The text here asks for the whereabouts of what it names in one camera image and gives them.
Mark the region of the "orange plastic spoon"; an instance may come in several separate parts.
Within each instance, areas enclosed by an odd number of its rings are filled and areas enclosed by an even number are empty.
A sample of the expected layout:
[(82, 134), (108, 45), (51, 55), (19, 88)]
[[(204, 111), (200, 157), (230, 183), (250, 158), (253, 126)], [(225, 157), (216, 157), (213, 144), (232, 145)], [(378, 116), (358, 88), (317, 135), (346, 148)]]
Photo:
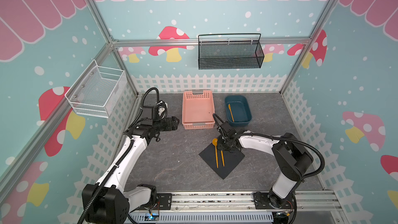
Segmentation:
[(215, 155), (216, 155), (216, 166), (219, 168), (219, 159), (218, 159), (218, 139), (215, 138), (212, 140), (212, 144), (215, 147)]

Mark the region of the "orange plastic fork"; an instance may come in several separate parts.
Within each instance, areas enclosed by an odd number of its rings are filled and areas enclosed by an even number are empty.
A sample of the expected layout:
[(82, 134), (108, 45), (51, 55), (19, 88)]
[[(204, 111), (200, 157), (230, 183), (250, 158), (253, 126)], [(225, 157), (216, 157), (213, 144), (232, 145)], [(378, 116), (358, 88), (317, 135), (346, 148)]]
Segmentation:
[(220, 154), (221, 154), (222, 165), (224, 167), (225, 166), (225, 161), (224, 161), (224, 155), (223, 155), (223, 151), (222, 150), (220, 150)]

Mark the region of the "orange plastic knife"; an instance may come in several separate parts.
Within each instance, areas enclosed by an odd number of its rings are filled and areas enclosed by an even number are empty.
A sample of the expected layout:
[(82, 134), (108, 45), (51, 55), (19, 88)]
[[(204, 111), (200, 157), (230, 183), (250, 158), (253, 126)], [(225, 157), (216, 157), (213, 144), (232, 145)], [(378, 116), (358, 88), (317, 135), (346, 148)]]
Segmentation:
[(231, 115), (232, 122), (235, 122), (235, 121), (234, 121), (234, 116), (233, 116), (231, 104), (228, 104), (228, 109), (229, 109), (229, 111), (230, 111), (230, 115)]

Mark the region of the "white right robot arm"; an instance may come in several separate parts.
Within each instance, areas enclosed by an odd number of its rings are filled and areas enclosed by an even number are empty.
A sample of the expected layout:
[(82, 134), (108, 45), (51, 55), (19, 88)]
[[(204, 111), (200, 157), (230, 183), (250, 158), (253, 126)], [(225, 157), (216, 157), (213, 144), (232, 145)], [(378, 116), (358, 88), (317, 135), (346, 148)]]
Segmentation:
[(296, 140), (295, 136), (286, 133), (283, 136), (269, 136), (255, 134), (250, 131), (226, 134), (220, 130), (217, 137), (218, 148), (222, 151), (240, 151), (240, 149), (254, 149), (271, 154), (276, 159), (280, 175), (267, 195), (263, 198), (256, 196), (257, 202), (272, 208), (282, 208), (293, 192), (300, 185), (305, 176), (310, 176), (307, 170), (314, 158), (307, 150), (307, 144)]

